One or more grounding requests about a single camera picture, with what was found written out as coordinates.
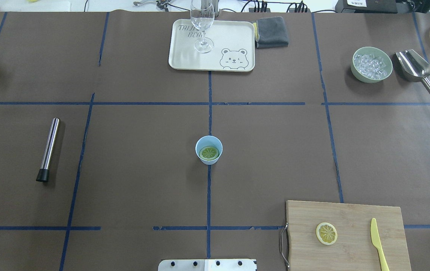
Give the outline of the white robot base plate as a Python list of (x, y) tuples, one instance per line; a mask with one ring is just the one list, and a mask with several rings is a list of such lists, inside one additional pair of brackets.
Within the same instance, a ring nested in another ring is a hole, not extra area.
[(255, 259), (166, 259), (158, 271), (256, 271)]

